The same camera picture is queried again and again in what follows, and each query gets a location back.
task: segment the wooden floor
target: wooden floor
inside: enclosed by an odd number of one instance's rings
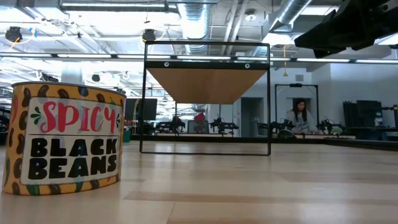
[[[148,142],[146,150],[266,151],[266,145]],[[138,153],[121,182],[54,196],[0,198],[1,224],[397,224],[398,153],[273,145],[270,157]],[[0,166],[4,148],[0,149]]]

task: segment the can label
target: can label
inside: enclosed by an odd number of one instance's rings
[[[30,99],[21,184],[71,184],[119,171],[123,108],[63,98]]]

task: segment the woman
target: woman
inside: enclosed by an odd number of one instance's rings
[[[293,109],[287,112],[287,119],[295,126],[292,129],[294,134],[313,134],[318,132],[310,112],[305,109],[305,100],[303,98],[295,99]]]

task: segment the ventilation duct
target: ventilation duct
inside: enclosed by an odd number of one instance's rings
[[[188,40],[203,40],[208,38],[210,5],[209,4],[178,4],[182,18],[182,35]],[[186,45],[185,50],[190,55],[204,55],[208,45]]]
[[[312,0],[283,0],[280,4],[280,9],[267,16],[264,22],[262,31],[267,35],[270,31],[281,27],[287,27],[292,30],[293,22],[304,11],[304,9],[311,3]],[[267,54],[267,47],[257,47],[252,56],[263,57]]]

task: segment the dark hair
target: dark hair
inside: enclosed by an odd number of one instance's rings
[[[304,98],[297,98],[297,99],[294,99],[294,107],[293,107],[293,112],[294,112],[294,115],[295,115],[295,117],[296,117],[296,121],[298,121],[299,120],[299,118],[298,118],[298,114],[299,114],[299,108],[298,108],[298,106],[297,105],[299,105],[300,103],[304,103],[304,110],[303,111],[301,111],[302,112],[302,117],[303,117],[303,120],[304,121],[307,121],[307,109],[306,109],[306,107],[305,107],[305,100],[304,100]]]

